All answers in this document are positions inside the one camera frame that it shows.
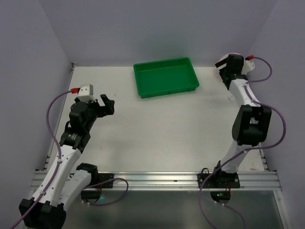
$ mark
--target black mounting bracket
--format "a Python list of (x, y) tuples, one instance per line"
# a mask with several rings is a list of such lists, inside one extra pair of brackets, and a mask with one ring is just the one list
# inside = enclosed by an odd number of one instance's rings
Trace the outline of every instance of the black mounting bracket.
[[(214, 168), (214, 171), (220, 167), (220, 161)], [(202, 182), (207, 178), (209, 173), (198, 173), (197, 183), (198, 188), (201, 187)], [(237, 173), (226, 173), (222, 170), (216, 172), (204, 184), (203, 188), (240, 188), (239, 178)]]
[[(98, 181), (95, 182), (95, 184), (110, 180), (114, 178), (113, 173), (99, 173), (98, 174)], [(100, 188), (105, 189), (105, 188), (113, 188), (113, 181), (107, 182), (106, 184), (100, 186)], [(88, 199), (96, 199), (98, 200), (101, 196), (101, 191), (100, 190), (83, 190), (81, 191), (81, 199), (82, 200), (88, 200)]]
[[(113, 173), (99, 173), (99, 183), (113, 179), (114, 174)], [(107, 182), (106, 184), (103, 184), (102, 188), (113, 188), (113, 181)]]

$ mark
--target plastic tray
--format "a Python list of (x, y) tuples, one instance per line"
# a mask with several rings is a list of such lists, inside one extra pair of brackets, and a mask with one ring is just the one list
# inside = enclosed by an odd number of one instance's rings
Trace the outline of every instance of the plastic tray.
[(137, 63), (133, 66), (139, 96), (154, 96), (194, 91), (199, 82), (190, 58)]

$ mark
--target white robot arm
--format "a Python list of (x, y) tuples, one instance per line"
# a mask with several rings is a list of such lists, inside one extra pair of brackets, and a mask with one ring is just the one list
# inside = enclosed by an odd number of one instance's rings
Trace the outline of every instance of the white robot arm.
[(95, 120), (114, 113), (114, 101), (102, 94), (101, 99), (105, 106), (100, 106), (93, 97), (92, 85), (83, 85), (77, 90), (78, 96), (69, 113), (70, 120), (65, 126), (59, 143), (61, 158), (59, 159), (59, 153), (57, 153), (44, 181), (32, 198), (23, 199), (19, 205), (20, 213), (26, 214), (23, 220), (27, 227), (62, 228), (66, 210), (74, 199), (86, 186), (100, 181), (97, 166), (82, 163), (66, 183), (72, 167), (80, 158), (90, 139), (89, 132)]
[[(229, 54), (226, 58), (215, 64), (223, 83), (232, 93), (237, 105), (240, 107), (232, 127), (233, 142), (227, 154), (218, 162), (215, 170), (241, 151), (257, 146), (267, 137), (271, 109), (253, 103), (253, 100), (258, 100), (250, 89), (246, 76), (255, 67), (252, 58), (252, 56), (249, 56), (244, 59), (241, 55)], [(244, 87), (247, 87), (252, 99), (249, 98)], [(227, 188), (228, 184), (230, 184), (230, 187), (239, 188), (237, 171), (246, 154), (247, 152), (245, 151), (244, 154), (224, 165), (207, 181), (207, 183), (210, 183), (204, 186), (204, 188)], [(207, 176), (207, 174), (201, 174), (198, 176), (198, 179), (203, 180)]]

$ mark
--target purple-gray wall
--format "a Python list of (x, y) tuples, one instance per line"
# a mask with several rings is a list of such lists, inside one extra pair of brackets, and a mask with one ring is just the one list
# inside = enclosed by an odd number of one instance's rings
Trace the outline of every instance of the purple-gray wall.
[[(285, 203), (296, 229), (305, 228), (304, 9), (305, 1), (279, 0), (250, 51), (269, 60), (274, 69), (269, 81), (252, 88), (258, 99), (277, 107), (287, 121), (284, 142), (266, 151), (266, 158), (270, 168), (278, 172)], [(255, 63), (256, 69), (251, 76), (265, 77), (268, 74), (266, 66), (258, 61)], [(280, 119), (273, 114), (265, 145), (276, 142), (282, 129)]]
[(133, 65), (247, 53), (277, 0), (40, 0), (71, 62)]
[[(71, 68), (38, 0), (0, 1), (0, 29), (0, 227), (9, 228), (50, 148), (46, 109), (67, 90)], [(53, 127), (62, 102), (51, 112)]]

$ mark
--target purple cable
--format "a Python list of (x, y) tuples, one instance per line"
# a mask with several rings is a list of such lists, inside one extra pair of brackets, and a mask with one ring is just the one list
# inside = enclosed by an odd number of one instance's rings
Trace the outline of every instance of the purple cable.
[[(248, 82), (244, 85), (244, 90), (245, 90), (247, 96), (250, 98), (250, 100), (251, 100), (253, 103), (258, 104), (258, 105), (260, 105), (260, 106), (269, 107), (270, 109), (274, 110), (274, 111), (280, 116), (280, 118), (281, 118), (281, 120), (282, 120), (282, 123), (283, 123), (283, 133), (282, 133), (282, 136), (281, 136), (280, 140), (278, 140), (278, 141), (277, 141), (276, 143), (274, 143), (273, 145), (270, 145), (270, 146), (250, 147), (250, 148), (246, 148), (245, 150), (239, 152), (238, 154), (236, 154), (235, 156), (233, 156), (232, 158), (230, 158), (229, 160), (227, 160), (226, 162), (224, 162), (224, 163), (223, 163), (220, 167), (218, 167), (213, 173), (211, 173), (210, 175), (208, 175), (208, 176), (204, 179), (204, 181), (202, 182), (202, 184), (201, 184), (201, 186), (200, 186), (200, 190), (199, 190), (199, 198), (198, 198), (198, 200), (199, 200), (199, 208), (200, 208), (201, 213), (203, 214), (204, 218), (206, 219), (206, 221), (207, 221), (214, 229), (217, 229), (217, 227), (208, 219), (206, 213), (205, 213), (204, 210), (203, 210), (203, 206), (202, 206), (202, 203), (201, 203), (201, 199), (202, 199), (202, 189), (203, 189), (203, 186), (204, 186), (204, 184), (206, 183), (206, 181), (207, 181), (211, 176), (213, 176), (217, 171), (219, 171), (223, 166), (225, 166), (226, 164), (228, 164), (230, 161), (234, 160), (235, 158), (239, 157), (239, 156), (240, 156), (241, 154), (243, 154), (244, 152), (249, 152), (249, 151), (252, 150), (252, 149), (270, 149), (270, 148), (276, 147), (277, 145), (279, 145), (279, 144), (283, 141), (283, 139), (285, 138), (285, 135), (286, 135), (286, 129), (287, 129), (287, 127), (286, 127), (286, 121), (285, 121), (284, 116), (279, 112), (279, 110), (277, 110), (275, 107), (272, 107), (272, 106), (269, 106), (269, 105), (260, 103), (260, 102), (258, 102), (258, 101), (256, 101), (256, 100), (253, 100), (252, 96), (250, 95), (250, 93), (249, 93), (249, 91), (248, 91), (247, 85), (248, 85), (249, 83), (258, 83), (258, 82), (266, 81), (266, 80), (268, 80), (268, 79), (271, 77), (271, 75), (272, 75), (272, 67), (271, 67), (271, 65), (270, 65), (270, 63), (269, 63), (268, 61), (266, 61), (265, 59), (260, 58), (260, 57), (254, 57), (254, 59), (258, 59), (258, 60), (261, 60), (261, 61), (265, 62), (265, 63), (268, 65), (269, 69), (270, 69), (270, 73), (269, 73), (269, 75), (268, 75), (266, 78), (264, 78), (264, 79), (248, 81)], [(224, 205), (224, 206), (227, 207), (227, 208), (229, 208), (229, 209), (231, 209), (232, 211), (236, 212), (236, 213), (240, 216), (240, 218), (241, 218), (242, 221), (243, 221), (243, 228), (245, 229), (245, 228), (246, 228), (246, 221), (245, 221), (245, 219), (243, 218), (243, 216), (241, 215), (241, 213), (238, 212), (236, 209), (234, 209), (234, 208), (231, 207), (231, 206), (228, 206), (228, 205)]]
[(92, 187), (97, 187), (97, 186), (101, 186), (101, 185), (104, 185), (108, 182), (112, 182), (112, 181), (115, 181), (115, 180), (122, 180), (126, 183), (127, 187), (126, 187), (126, 190), (124, 191), (123, 195), (121, 195), (121, 197), (119, 197), (118, 199), (114, 200), (114, 201), (111, 201), (109, 203), (105, 203), (105, 204), (96, 204), (96, 203), (89, 203), (90, 205), (93, 205), (93, 206), (107, 206), (107, 205), (110, 205), (110, 204), (114, 204), (118, 201), (120, 201), (121, 199), (123, 199), (126, 195), (127, 195), (127, 191), (128, 191), (128, 188), (129, 188), (129, 184), (127, 182), (127, 180), (123, 179), (123, 178), (113, 178), (113, 179), (110, 179), (110, 180), (106, 180), (104, 182), (101, 182), (99, 184), (96, 184), (96, 185), (90, 185), (90, 186), (87, 186), (86, 188), (84, 189), (87, 189), (87, 188), (92, 188)]
[[(59, 145), (59, 142), (57, 141), (57, 139), (56, 139), (56, 137), (55, 137), (55, 135), (54, 135), (54, 133), (53, 133), (53, 131), (52, 131), (52, 129), (51, 129), (50, 122), (49, 122), (49, 113), (50, 113), (50, 109), (51, 109), (53, 103), (54, 103), (58, 98), (60, 98), (61, 96), (65, 95), (65, 94), (68, 94), (68, 93), (70, 93), (70, 92), (72, 92), (72, 91), (67, 91), (67, 92), (61, 93), (60, 95), (56, 96), (56, 97), (52, 100), (52, 102), (50, 103), (50, 105), (49, 105), (49, 107), (48, 107), (48, 109), (47, 109), (47, 116), (46, 116), (47, 127), (48, 127), (48, 130), (49, 130), (49, 133), (51, 134), (51, 137), (53, 138), (53, 140), (54, 140), (54, 142), (55, 142), (55, 144), (56, 144), (56, 146), (57, 146), (57, 149), (58, 149), (58, 159), (61, 159), (61, 146)], [(49, 182), (47, 183), (47, 185), (44, 187), (43, 192), (45, 192), (45, 191), (48, 189), (48, 187), (51, 185), (52, 181), (54, 180), (54, 178), (55, 178), (55, 176), (56, 176), (56, 174), (57, 174), (57, 172), (58, 172), (59, 165), (60, 165), (60, 162), (57, 162), (57, 165), (56, 165), (56, 167), (55, 167), (54, 173), (53, 173), (53, 175), (51, 176), (51, 178), (50, 178)], [(21, 221), (23, 221), (23, 219), (24, 219), (24, 218), (30, 213), (30, 211), (32, 211), (32, 209), (37, 205), (37, 203), (38, 203), (39, 200), (42, 198), (42, 196), (43, 196), (43, 194), (40, 194), (40, 195), (38, 196), (38, 198), (37, 198), (36, 201), (32, 204), (32, 206), (30, 206), (30, 208), (23, 214), (22, 217), (20, 217), (20, 219), (19, 219), (16, 223), (13, 224), (13, 226), (10, 227), (10, 229), (14, 229), (15, 227), (18, 226), (18, 224), (20, 224)]]

